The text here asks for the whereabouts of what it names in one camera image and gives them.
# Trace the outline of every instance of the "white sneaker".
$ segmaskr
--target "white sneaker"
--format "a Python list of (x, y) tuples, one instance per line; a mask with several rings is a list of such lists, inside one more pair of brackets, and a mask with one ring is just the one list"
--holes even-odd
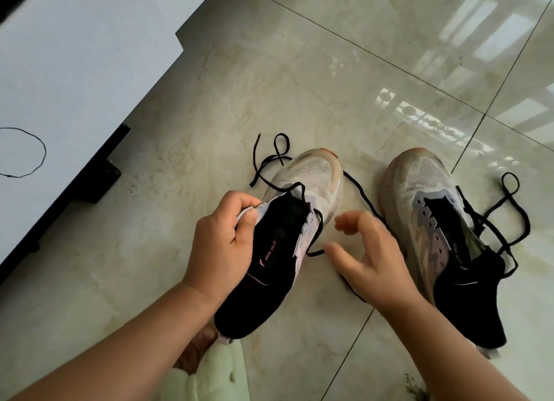
[(248, 272), (214, 317), (222, 335), (232, 340), (245, 337), (281, 305), (308, 248), (334, 214), (342, 176), (334, 153), (313, 149), (273, 177), (257, 207)]
[(506, 264), (468, 227), (440, 159), (422, 148), (400, 154), (384, 174), (379, 203), (419, 291), (477, 346), (503, 346), (496, 290)]

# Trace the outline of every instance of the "hand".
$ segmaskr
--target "hand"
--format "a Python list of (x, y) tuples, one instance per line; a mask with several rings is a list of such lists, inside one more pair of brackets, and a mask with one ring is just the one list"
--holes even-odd
[(347, 235), (360, 232), (365, 253), (358, 262), (338, 243), (325, 243), (325, 253), (336, 270), (366, 302), (385, 315), (397, 307), (419, 301), (398, 242), (368, 211), (347, 211), (335, 218), (335, 229)]
[(252, 195), (229, 191), (218, 208), (196, 223), (192, 250), (183, 283), (202, 295), (217, 309), (246, 275), (252, 259), (252, 242), (258, 206)]

